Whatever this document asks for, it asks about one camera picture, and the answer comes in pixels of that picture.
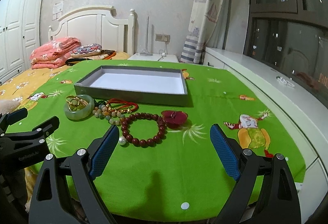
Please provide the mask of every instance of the green tablecloth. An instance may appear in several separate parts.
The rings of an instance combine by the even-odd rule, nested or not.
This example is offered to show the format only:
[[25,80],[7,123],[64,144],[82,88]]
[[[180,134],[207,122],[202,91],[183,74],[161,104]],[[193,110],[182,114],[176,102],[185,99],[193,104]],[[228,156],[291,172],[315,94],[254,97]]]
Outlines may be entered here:
[[[50,151],[57,157],[72,155],[86,148],[94,138],[102,137],[109,128],[104,119],[94,116],[80,122],[65,117],[63,106],[67,95],[75,94],[73,84],[63,80],[78,81],[100,65],[163,67],[185,69],[186,85],[192,103],[189,107],[172,107],[140,104],[139,112],[160,114],[163,110],[182,110],[189,115],[188,122],[178,132],[168,130],[162,144],[146,149],[117,145],[109,163],[95,185],[109,211],[114,214],[153,221],[191,221],[216,216],[235,184],[227,176],[209,137],[212,124],[218,123],[227,136],[238,140],[240,115],[257,119],[258,130],[243,132],[258,134],[266,131],[271,143],[268,152],[282,153],[296,182],[303,182],[304,159],[294,141],[280,121],[266,106],[230,72],[199,65],[147,62],[147,61],[85,61],[58,74],[42,85],[35,93],[43,92],[28,117],[11,126],[8,132],[29,131],[46,119],[56,115],[60,127],[47,139]],[[259,120],[263,113],[266,118]],[[229,122],[233,130],[224,125]],[[139,139],[153,137],[157,132],[155,122],[139,120],[130,128]],[[264,155],[264,146],[254,148]],[[250,202],[256,201],[261,178],[254,187]],[[74,194],[69,177],[70,191]],[[189,208],[181,209],[181,204]]]

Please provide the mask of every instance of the sailboat print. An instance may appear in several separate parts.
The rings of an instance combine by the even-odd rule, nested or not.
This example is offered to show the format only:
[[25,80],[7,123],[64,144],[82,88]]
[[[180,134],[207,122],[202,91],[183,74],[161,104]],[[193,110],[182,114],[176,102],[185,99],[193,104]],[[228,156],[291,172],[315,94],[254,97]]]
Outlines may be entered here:
[[210,10],[205,14],[209,21],[216,23],[218,11],[216,10],[216,5],[212,4]]

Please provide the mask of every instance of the blue gripper pad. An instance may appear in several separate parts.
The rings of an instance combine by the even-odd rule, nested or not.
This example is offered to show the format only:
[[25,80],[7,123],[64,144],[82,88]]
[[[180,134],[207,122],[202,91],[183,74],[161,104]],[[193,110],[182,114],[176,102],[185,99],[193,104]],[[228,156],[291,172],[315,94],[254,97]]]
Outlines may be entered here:
[[210,138],[226,173],[235,181],[239,180],[238,159],[216,125],[210,129]]
[[105,167],[117,145],[119,135],[120,132],[118,127],[114,126],[110,133],[107,134],[96,153],[93,155],[90,165],[91,169],[89,171],[89,176],[92,180],[95,180],[96,177],[101,176],[104,172]]

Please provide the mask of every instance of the wardrobe door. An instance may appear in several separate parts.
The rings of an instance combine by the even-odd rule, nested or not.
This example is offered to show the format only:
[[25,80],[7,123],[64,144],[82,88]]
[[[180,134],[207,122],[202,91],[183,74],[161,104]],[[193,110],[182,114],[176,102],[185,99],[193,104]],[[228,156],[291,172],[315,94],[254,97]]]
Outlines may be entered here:
[[0,78],[7,71],[5,51],[6,12],[9,0],[0,0]]
[[22,42],[26,69],[31,67],[32,51],[40,46],[40,10],[41,0],[25,0]]
[[6,16],[5,47],[8,70],[24,63],[22,18],[24,0],[9,0]]

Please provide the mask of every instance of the red flower brooch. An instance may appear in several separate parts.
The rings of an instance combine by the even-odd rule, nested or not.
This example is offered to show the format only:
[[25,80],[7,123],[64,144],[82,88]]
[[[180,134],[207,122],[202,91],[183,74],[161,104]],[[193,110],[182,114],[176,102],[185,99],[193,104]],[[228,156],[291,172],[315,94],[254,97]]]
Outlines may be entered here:
[[176,129],[187,121],[188,114],[182,111],[165,110],[162,113],[167,127]]

